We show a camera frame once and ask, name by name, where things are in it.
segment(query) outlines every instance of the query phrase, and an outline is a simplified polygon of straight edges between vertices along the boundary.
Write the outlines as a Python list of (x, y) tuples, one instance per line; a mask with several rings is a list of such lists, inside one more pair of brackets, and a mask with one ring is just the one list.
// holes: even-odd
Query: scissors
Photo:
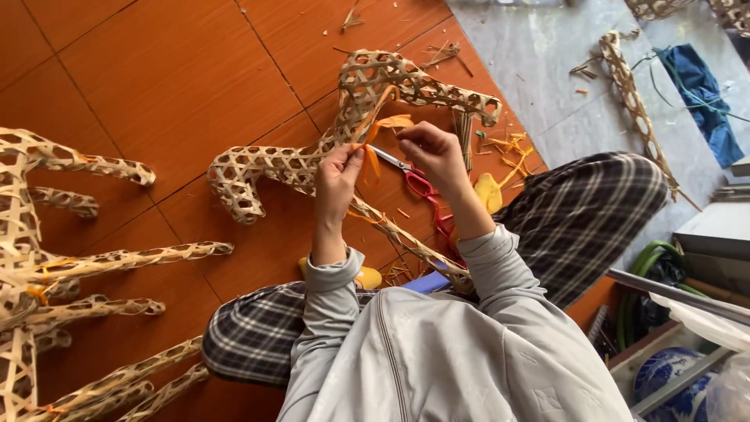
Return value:
[(450, 219), (453, 214), (449, 216), (440, 216), (440, 203), (437, 202), (437, 200), (434, 198), (435, 195), (439, 195), (440, 193), (435, 190), (435, 188), (432, 187), (432, 184), (427, 181), (427, 177), (425, 177), (425, 173), (422, 172), (422, 170), (419, 170), (418, 168), (414, 167), (414, 164), (407, 164), (398, 158), (395, 158), (393, 155), (388, 154), (387, 152), (381, 150), (380, 148), (376, 148), (375, 146), (370, 145), (370, 148), (372, 148), (375, 153), (382, 159), (386, 160), (388, 163), (393, 164), (396, 166), (396, 168), (401, 169), (403, 171), (404, 176), (406, 177), (406, 184), (419, 196), (429, 200), (433, 206), (435, 207), (435, 214), (434, 214), (434, 221), (435, 228), (443, 235), (445, 238), (450, 238), (450, 234), (448, 233), (448, 230), (446, 229), (444, 225), (444, 221), (447, 219)]

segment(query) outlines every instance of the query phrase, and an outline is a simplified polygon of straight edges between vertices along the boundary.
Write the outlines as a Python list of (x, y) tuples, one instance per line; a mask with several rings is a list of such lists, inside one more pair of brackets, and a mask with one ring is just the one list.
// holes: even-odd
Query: plaid pants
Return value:
[[(605, 152), (527, 177), (493, 219), (519, 235), (518, 253), (549, 301), (564, 309), (620, 257), (667, 192), (651, 161)], [(357, 290), (360, 308), (377, 292)], [(291, 282), (222, 305), (203, 337), (206, 366), (229, 381), (286, 387), (292, 344), (305, 327), (304, 298), (304, 282)]]

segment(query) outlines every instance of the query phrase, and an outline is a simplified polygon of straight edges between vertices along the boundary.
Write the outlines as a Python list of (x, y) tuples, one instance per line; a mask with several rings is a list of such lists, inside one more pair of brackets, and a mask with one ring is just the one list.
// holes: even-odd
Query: person's right hand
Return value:
[(458, 199), (462, 192), (472, 191), (456, 135), (420, 122), (398, 132), (396, 138), (406, 159), (424, 171), (427, 180), (445, 199)]

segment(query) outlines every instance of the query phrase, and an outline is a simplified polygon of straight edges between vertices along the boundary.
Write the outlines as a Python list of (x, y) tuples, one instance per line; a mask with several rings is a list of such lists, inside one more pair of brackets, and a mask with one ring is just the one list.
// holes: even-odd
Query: metal rod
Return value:
[(698, 308), (702, 311), (706, 311), (714, 315), (726, 318), (729, 321), (734, 321), (738, 324), (747, 325), (750, 327), (750, 310), (745, 309), (741, 306), (696, 296), (692, 293), (682, 291), (678, 288), (670, 287), (657, 282), (652, 282), (649, 279), (634, 276), (631, 273), (615, 270), (614, 268), (610, 268), (609, 271), (607, 271), (607, 275), (615, 279), (615, 281), (620, 283), (621, 285), (626, 285), (638, 290), (650, 291), (652, 293), (664, 296), (668, 299), (676, 300), (686, 305)]
[(664, 386), (641, 400), (637, 405), (631, 407), (630, 412), (632, 414), (646, 416), (651, 413), (653, 409), (674, 397), (680, 391), (684, 390), (685, 387), (688, 387), (690, 384), (694, 383), (695, 380), (702, 377), (717, 363), (730, 357), (732, 354), (734, 354), (734, 352), (728, 348), (717, 348), (712, 354), (700, 359), (695, 365), (686, 369), (682, 375), (671, 379), (667, 384), (664, 384)]

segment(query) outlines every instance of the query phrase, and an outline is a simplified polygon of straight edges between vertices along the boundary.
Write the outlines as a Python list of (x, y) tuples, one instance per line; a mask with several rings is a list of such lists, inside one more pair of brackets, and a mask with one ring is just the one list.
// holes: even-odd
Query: blue cloth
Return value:
[[(719, 84), (703, 59), (693, 50), (693, 46), (683, 44), (667, 50), (659, 50), (657, 53), (661, 61), (665, 62), (664, 66), (667, 68), (669, 77), (672, 78), (685, 105), (688, 107), (700, 105), (699, 98), (713, 107), (712, 109), (702, 106), (689, 110), (721, 168), (729, 167), (743, 158), (745, 154), (737, 145), (726, 114), (720, 113), (720, 111), (729, 112), (729, 104), (722, 99), (717, 100), (720, 98)], [(677, 78), (666, 63), (675, 69), (687, 92), (680, 88)]]

